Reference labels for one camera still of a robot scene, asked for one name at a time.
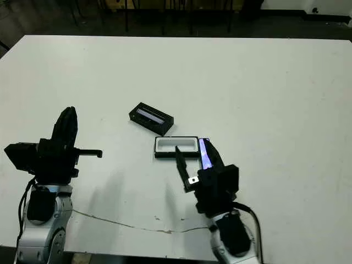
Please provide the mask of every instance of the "white wall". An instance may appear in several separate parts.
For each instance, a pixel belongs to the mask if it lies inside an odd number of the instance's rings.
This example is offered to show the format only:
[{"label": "white wall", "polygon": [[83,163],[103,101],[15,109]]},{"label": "white wall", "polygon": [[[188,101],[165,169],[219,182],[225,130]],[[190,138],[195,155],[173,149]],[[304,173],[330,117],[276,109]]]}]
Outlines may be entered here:
[{"label": "white wall", "polygon": [[308,0],[303,6],[307,14],[311,14],[314,7],[322,15],[350,15],[352,0]]},{"label": "white wall", "polygon": [[314,7],[322,15],[352,17],[352,0],[264,0],[262,5],[262,9],[304,10],[308,14]]},{"label": "white wall", "polygon": [[302,2],[304,0],[264,0],[262,9],[302,10]]}]

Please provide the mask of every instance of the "black case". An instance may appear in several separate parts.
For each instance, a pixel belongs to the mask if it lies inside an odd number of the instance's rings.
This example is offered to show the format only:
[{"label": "black case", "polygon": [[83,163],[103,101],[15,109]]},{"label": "black case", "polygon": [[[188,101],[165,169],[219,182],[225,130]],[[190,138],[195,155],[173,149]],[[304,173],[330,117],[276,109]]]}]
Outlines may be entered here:
[{"label": "black case", "polygon": [[[163,123],[160,124],[140,113],[137,112],[138,109],[141,109],[148,114],[155,116],[158,119],[163,120]],[[151,106],[146,105],[145,103],[139,103],[130,113],[130,119],[145,128],[155,132],[158,135],[165,135],[165,133],[172,127],[174,124],[174,118],[168,114],[165,114]]]}]

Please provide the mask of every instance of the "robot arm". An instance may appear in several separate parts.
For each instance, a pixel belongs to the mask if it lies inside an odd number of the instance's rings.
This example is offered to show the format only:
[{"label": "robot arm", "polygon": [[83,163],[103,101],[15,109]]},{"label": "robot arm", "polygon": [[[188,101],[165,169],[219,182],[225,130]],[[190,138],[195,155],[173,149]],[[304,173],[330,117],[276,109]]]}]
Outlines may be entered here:
[{"label": "robot arm", "polygon": [[199,145],[201,169],[198,176],[189,178],[185,159],[178,147],[175,148],[176,162],[185,192],[194,191],[198,213],[204,213],[210,220],[208,227],[215,257],[226,264],[259,264],[256,252],[261,249],[255,249],[254,241],[249,238],[250,231],[243,225],[236,209],[250,212],[250,208],[234,202],[238,191],[238,167],[233,164],[225,166],[208,139],[199,139]]},{"label": "robot arm", "polygon": [[[73,208],[69,183],[78,176],[78,169],[74,167],[80,155],[102,157],[101,150],[74,147],[77,129],[76,110],[67,107],[58,118],[51,139],[41,139],[38,144],[10,144],[5,148],[16,169],[35,176],[20,201],[17,263],[60,263],[66,225]],[[30,188],[30,200],[26,204]]]}]

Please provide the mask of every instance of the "rectangular box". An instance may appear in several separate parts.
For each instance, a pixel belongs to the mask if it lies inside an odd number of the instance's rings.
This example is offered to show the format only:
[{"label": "rectangular box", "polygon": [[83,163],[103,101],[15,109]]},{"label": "rectangular box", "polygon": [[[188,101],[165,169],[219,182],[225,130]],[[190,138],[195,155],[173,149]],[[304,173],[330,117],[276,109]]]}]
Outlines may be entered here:
[{"label": "rectangular box", "polygon": [[197,136],[157,136],[155,137],[154,156],[156,158],[174,158],[176,157],[176,146],[186,158],[199,157]]},{"label": "rectangular box", "polygon": [[174,124],[174,118],[145,103],[139,103],[130,113],[130,119],[161,136]]}]

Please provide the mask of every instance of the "black floor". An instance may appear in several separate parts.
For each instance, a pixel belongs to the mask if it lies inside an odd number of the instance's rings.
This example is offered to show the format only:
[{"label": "black floor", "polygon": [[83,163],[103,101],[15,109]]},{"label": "black floor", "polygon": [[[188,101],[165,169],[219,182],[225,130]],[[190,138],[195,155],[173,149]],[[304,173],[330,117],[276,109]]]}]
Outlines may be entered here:
[{"label": "black floor", "polygon": [[[100,12],[94,0],[80,0],[82,18],[71,0],[9,0],[0,4],[0,41],[12,47],[25,34],[95,36],[168,36],[168,37],[280,37],[352,40],[346,23],[308,21],[298,15],[262,14],[254,21],[243,21],[234,14],[228,32],[229,13],[198,10],[130,10],[128,31],[124,10]],[[190,19],[193,31],[190,34]],[[0,57],[5,54],[0,47]]]}]

